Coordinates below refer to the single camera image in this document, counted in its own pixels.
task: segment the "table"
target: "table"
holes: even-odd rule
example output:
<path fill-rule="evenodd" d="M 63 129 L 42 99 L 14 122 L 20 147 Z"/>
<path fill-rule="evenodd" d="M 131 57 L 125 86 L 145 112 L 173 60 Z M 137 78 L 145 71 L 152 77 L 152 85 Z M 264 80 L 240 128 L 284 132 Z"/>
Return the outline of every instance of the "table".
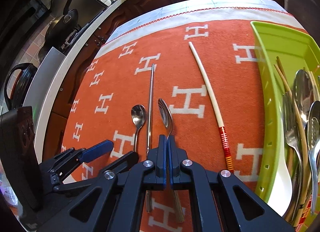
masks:
<path fill-rule="evenodd" d="M 148 105 L 151 63 L 156 64 L 153 147 L 157 146 L 159 134 L 166 134 L 157 107 L 157 99 L 163 98 L 173 114 L 178 147 L 207 169 L 219 171 L 226 167 L 213 109 L 188 47 L 188 41 L 192 41 L 220 105 L 235 175 L 254 190 L 265 123 L 251 20 L 302 29 L 293 16 L 269 0 L 180 2 L 118 28 L 88 68 L 63 138 L 63 150 L 88 148 L 105 139 L 114 141 L 114 149 L 109 155 L 83 164 L 74 171 L 73 178 L 94 177 L 107 163 L 132 150 L 135 126 L 130 111 L 136 104 Z M 138 140 L 141 160 L 145 159 L 145 145 L 146 125 Z M 153 212 L 143 213 L 140 229 L 191 231 L 188 194 L 179 194 L 185 210 L 183 224 L 174 221 L 170 194 L 154 192 Z"/>

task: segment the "red stitching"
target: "red stitching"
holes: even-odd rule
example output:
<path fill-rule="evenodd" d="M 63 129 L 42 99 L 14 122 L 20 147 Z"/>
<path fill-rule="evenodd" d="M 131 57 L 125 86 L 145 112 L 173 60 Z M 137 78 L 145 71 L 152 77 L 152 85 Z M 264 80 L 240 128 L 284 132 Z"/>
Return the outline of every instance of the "red stitching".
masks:
<path fill-rule="evenodd" d="M 163 19 L 168 19 L 168 18 L 171 18 L 171 17 L 174 17 L 174 16 L 179 16 L 179 15 L 182 15 L 182 14 L 191 13 L 191 12 L 196 12 L 196 11 L 214 10 L 214 9 L 246 9 L 246 10 L 247 10 L 247 9 L 250 9 L 250 10 L 273 11 L 273 12 L 279 12 L 279 13 L 286 14 L 286 15 L 289 15 L 289 16 L 292 16 L 292 17 L 293 17 L 293 15 L 291 15 L 291 14 L 288 13 L 288 12 L 279 11 L 279 10 L 273 10 L 273 9 L 265 9 L 265 8 L 246 8 L 246 7 L 206 8 L 206 9 L 199 9 L 199 10 L 192 10 L 192 11 L 181 12 L 181 13 L 178 13 L 178 14 L 174 14 L 174 15 L 170 15 L 170 16 L 166 16 L 166 17 L 163 17 L 163 18 L 160 18 L 160 19 L 153 20 L 153 21 L 151 21 L 151 22 L 148 22 L 148 23 L 143 24 L 143 25 L 141 25 L 141 26 L 135 27 L 135 28 L 133 28 L 133 29 L 131 29 L 131 30 L 129 30 L 129 31 L 127 31 L 127 32 L 119 35 L 118 37 L 110 40 L 108 43 L 112 42 L 113 40 L 116 40 L 117 38 L 119 38 L 119 37 L 121 37 L 121 36 L 124 36 L 124 35 L 126 35 L 126 34 L 129 34 L 129 33 L 133 32 L 133 31 L 135 31 L 135 30 L 137 30 L 137 29 L 139 29 L 139 28 L 142 28 L 142 27 L 145 27 L 145 26 L 147 26 L 147 25 L 156 23 L 156 22 L 158 22 L 158 21 L 160 21 L 160 20 L 163 20 Z"/>

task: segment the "orange tablecloth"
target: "orange tablecloth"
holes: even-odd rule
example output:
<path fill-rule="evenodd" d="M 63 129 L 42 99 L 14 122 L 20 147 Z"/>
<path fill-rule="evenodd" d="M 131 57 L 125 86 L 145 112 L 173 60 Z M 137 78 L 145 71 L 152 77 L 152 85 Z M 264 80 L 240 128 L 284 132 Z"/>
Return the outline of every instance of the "orange tablecloth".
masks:
<path fill-rule="evenodd" d="M 114 149 L 79 167 L 72 174 L 75 180 L 96 176 L 102 167 L 133 149 L 131 108 L 142 104 L 148 109 L 152 63 L 156 64 L 152 147 L 157 147 L 159 134 L 167 134 L 157 106 L 158 98 L 163 98 L 171 108 L 177 146 L 206 169 L 226 168 L 213 108 L 189 41 L 203 62 L 218 100 L 235 174 L 255 189 L 263 152 L 263 94 L 250 20 L 239 19 L 187 23 L 133 38 L 114 49 L 108 48 L 110 44 L 102 47 L 110 51 L 94 59 L 81 83 L 63 150 L 88 148 L 105 139 L 114 142 Z M 141 160 L 146 157 L 146 128 L 144 125 L 138 140 Z M 172 195 L 168 191 L 153 192 L 153 212 L 143 213 L 140 229 L 192 231 L 188 193 L 180 191 L 179 195 L 185 210 L 183 224 L 175 222 Z"/>

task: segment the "chopstick with red and yellow pattern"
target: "chopstick with red and yellow pattern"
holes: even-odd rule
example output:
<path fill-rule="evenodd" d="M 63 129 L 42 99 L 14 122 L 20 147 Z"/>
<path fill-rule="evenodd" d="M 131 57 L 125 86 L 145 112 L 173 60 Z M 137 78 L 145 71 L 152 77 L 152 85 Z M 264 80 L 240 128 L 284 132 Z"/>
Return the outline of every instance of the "chopstick with red and yellow pattern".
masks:
<path fill-rule="evenodd" d="M 223 153 L 224 153 L 224 158 L 226 160 L 226 165 L 227 165 L 227 170 L 230 171 L 231 173 L 234 172 L 234 168 L 233 168 L 233 162 L 232 162 L 232 157 L 231 157 L 231 153 L 230 153 L 230 147 L 229 147 L 229 142 L 228 142 L 228 138 L 227 138 L 227 134 L 225 131 L 225 127 L 224 127 L 224 123 L 222 120 L 222 116 L 221 116 L 221 112 L 218 106 L 218 102 L 216 99 L 216 96 L 214 95 L 212 86 L 210 84 L 209 78 L 207 76 L 207 73 L 203 67 L 203 64 L 201 62 L 201 59 L 195 49 L 195 47 L 193 46 L 192 42 L 189 42 L 189 46 L 191 48 L 191 51 L 196 59 L 196 62 L 198 64 L 198 67 L 200 69 L 202 78 L 204 80 L 204 83 L 206 85 L 211 103 L 212 103 L 212 107 L 214 110 L 214 114 L 216 116 L 217 119 L 217 123 L 218 123 L 218 127 L 219 127 L 219 133 L 220 133 L 220 137 L 221 137 L 221 141 L 222 141 L 222 147 L 223 147 Z"/>

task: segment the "spoon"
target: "spoon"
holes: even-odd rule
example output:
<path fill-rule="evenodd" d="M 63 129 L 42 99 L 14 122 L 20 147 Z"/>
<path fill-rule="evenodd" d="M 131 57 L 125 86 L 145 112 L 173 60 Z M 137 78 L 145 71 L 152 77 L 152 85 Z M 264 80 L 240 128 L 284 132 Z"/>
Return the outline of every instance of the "spoon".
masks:
<path fill-rule="evenodd" d="M 308 73 L 298 70 L 293 82 L 293 98 L 295 99 L 299 114 L 305 128 L 308 123 L 309 111 L 313 103 L 313 87 Z"/>
<path fill-rule="evenodd" d="M 172 133 L 172 130 L 173 130 L 172 115 L 171 115 L 171 112 L 170 112 L 167 104 L 161 98 L 158 99 L 158 107 L 159 107 L 160 115 L 162 118 L 162 122 L 163 122 L 165 128 L 169 131 L 169 134 L 167 136 L 167 142 L 168 142 L 169 135 Z M 178 192 L 175 190 L 171 190 L 171 191 L 173 192 L 174 212 L 176 214 L 176 220 L 178 223 L 183 223 L 184 222 L 184 215 L 183 215 L 182 206 L 180 203 L 180 198 L 179 198 Z"/>
<path fill-rule="evenodd" d="M 311 167 L 312 175 L 312 201 L 311 213 L 314 214 L 316 210 L 316 201 L 318 194 L 318 173 L 316 160 L 320 150 L 320 137 L 319 137 L 319 112 L 320 101 L 315 101 L 310 109 L 309 123 L 308 123 L 308 156 Z"/>
<path fill-rule="evenodd" d="M 136 126 L 136 133 L 134 135 L 134 146 L 133 150 L 137 151 L 137 140 L 138 140 L 138 133 L 144 122 L 146 121 L 146 110 L 142 105 L 135 105 L 131 109 L 131 117 L 134 125 Z"/>

